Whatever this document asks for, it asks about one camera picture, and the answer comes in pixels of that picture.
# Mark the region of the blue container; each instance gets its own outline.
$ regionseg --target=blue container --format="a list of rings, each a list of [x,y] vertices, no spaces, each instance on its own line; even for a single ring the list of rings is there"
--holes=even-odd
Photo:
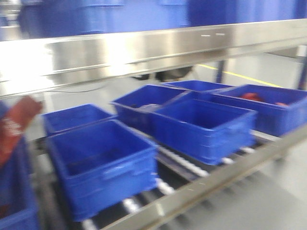
[[[257,93],[264,102],[239,98],[248,92]],[[214,95],[213,101],[258,111],[256,130],[274,136],[281,136],[307,121],[306,91],[245,85],[219,92]]]
[[[298,0],[258,0],[257,21],[276,21],[297,18]]]
[[[0,230],[39,229],[35,197],[22,151],[22,145],[18,145],[0,169],[0,206],[8,205],[4,217],[0,218]]]
[[[47,37],[188,26],[187,0],[44,0]]]
[[[74,221],[156,187],[156,146],[116,120],[47,138]]]
[[[184,100],[189,92],[158,85],[145,85],[111,102],[118,118],[133,128],[151,135],[153,133],[149,113],[161,106]]]
[[[93,104],[84,104],[43,114],[42,117],[44,120],[44,128],[48,136],[99,121],[116,118],[115,115]]]
[[[24,38],[46,37],[44,12],[41,0],[24,0],[18,15],[18,23]]]
[[[174,81],[174,82],[163,83],[163,85],[191,90],[191,91],[195,91],[198,93],[216,92],[216,90],[218,89],[231,87],[229,85],[213,83],[213,82],[206,82],[206,81],[201,81],[201,80]]]
[[[256,112],[211,102],[188,100],[152,114],[154,138],[206,164],[254,144]]]
[[[296,0],[296,17],[306,18],[307,17],[307,0]]]
[[[258,0],[190,0],[190,25],[254,22],[257,2]]]

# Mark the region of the red object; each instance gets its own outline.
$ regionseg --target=red object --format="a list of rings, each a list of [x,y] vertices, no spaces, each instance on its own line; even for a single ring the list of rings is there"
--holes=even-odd
[[[257,102],[263,102],[263,99],[258,96],[257,93],[255,92],[248,92],[240,96],[240,98],[247,99],[247,100],[252,100],[252,101],[257,101]]]
[[[41,109],[41,103],[25,96],[0,120],[0,167],[8,161],[24,131]]]
[[[282,103],[282,102],[276,102],[275,104],[276,104],[276,105],[281,105],[281,106],[288,106],[287,104]]]
[[[9,210],[9,205],[2,205],[0,206],[0,218],[4,218],[6,216],[6,213]]]

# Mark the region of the gray floor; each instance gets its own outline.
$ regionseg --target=gray floor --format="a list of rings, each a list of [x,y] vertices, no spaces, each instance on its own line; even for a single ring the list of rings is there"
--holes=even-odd
[[[261,54],[228,61],[226,70],[246,77],[294,88],[300,65],[296,60]],[[186,79],[213,81],[216,71],[195,66]],[[101,83],[65,89],[84,91],[99,86],[104,88],[84,93],[48,92],[36,95],[45,99],[45,112],[84,103],[94,103],[111,112],[109,101],[128,93],[151,79],[138,81],[121,78]],[[261,84],[233,74],[225,75],[230,85]],[[8,100],[13,104],[18,98]],[[38,117],[28,129],[29,140],[44,136]],[[259,172],[214,194],[207,201],[160,227],[160,230],[306,230],[307,229],[307,142],[296,146],[283,160],[267,164]]]

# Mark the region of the stainless steel rail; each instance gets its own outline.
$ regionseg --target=stainless steel rail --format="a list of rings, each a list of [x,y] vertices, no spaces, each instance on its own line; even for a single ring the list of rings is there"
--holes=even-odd
[[[307,43],[307,19],[0,42],[0,98]]]

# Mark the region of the metal shelf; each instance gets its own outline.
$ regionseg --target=metal shelf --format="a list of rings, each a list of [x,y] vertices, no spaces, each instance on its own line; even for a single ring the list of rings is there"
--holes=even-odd
[[[54,173],[42,170],[38,158],[47,156],[43,140],[33,142],[30,146],[38,194],[42,205],[47,207],[44,209],[44,219],[50,229],[154,229],[205,200],[211,193],[257,171],[265,162],[283,157],[290,147],[307,138],[307,126],[281,138],[257,131],[254,131],[254,136],[257,140],[255,146],[242,148],[217,166],[206,165],[179,152],[160,147],[157,155],[158,174],[174,190],[159,188],[143,192],[131,197],[130,203],[137,206],[134,211],[129,211],[123,201],[82,223],[73,223],[70,220]]]
[[[0,42],[0,98],[307,43],[307,19]]]

